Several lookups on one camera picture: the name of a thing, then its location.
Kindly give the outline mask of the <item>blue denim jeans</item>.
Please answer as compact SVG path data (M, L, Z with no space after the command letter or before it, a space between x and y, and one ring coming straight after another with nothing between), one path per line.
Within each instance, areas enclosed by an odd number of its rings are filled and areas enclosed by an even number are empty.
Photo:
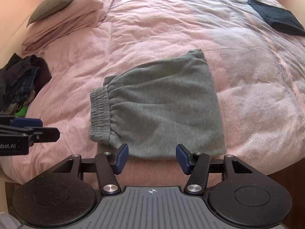
M34 82L39 73L39 67L32 67L30 73L26 76L20 87L17 89L13 98L14 103L23 103L27 101L34 89Z

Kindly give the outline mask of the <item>folded dark navy garment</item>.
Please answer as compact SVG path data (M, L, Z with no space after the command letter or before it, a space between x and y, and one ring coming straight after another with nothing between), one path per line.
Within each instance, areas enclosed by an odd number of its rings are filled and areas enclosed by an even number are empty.
M303 26L289 10L256 0L248 0L247 3L276 31L293 36L304 36Z

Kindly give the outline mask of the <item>pink pillow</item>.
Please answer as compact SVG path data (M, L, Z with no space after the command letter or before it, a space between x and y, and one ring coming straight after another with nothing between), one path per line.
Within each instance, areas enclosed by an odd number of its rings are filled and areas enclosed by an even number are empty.
M65 22L67 19L74 19L94 10L103 9L108 13L112 2L113 0L73 0L66 8L45 19L49 19L53 16L59 22Z

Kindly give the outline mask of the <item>grey sweatpants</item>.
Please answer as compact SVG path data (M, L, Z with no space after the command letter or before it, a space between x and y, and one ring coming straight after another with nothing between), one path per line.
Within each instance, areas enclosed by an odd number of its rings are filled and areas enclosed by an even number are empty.
M104 148L129 146L142 159L191 152L226 153L213 78L200 49L108 76L91 99L91 140Z

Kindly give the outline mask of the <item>black jacket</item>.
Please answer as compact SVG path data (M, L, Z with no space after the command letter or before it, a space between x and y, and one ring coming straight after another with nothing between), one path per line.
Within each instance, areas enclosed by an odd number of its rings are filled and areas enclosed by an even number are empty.
M21 58L14 53L1 69L1 112L5 111L11 104L17 90L31 73L36 62L37 56L35 55Z

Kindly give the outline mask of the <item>cream padded headboard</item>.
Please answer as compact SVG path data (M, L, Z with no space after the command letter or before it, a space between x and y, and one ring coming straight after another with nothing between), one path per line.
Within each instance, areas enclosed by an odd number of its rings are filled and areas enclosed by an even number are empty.
M22 52L22 43L26 37L29 27L26 27L28 18L18 28L18 30L12 35L12 37L1 48L1 68L4 67L10 60L14 53L20 55Z

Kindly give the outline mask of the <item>green knitted garment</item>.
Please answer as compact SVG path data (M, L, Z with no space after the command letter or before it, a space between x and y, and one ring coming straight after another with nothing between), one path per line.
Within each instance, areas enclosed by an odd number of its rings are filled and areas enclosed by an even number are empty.
M27 110L28 110L28 104L22 106L22 108L17 113L15 113L14 115L16 117L24 118L26 116Z

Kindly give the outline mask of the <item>dark maroon garment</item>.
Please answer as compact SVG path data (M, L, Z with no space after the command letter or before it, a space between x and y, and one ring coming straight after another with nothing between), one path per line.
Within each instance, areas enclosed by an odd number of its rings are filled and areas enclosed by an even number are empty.
M39 68L34 83L34 90L35 94L37 95L41 91L41 89L51 80L52 76L47 63L43 58L37 58L35 67Z

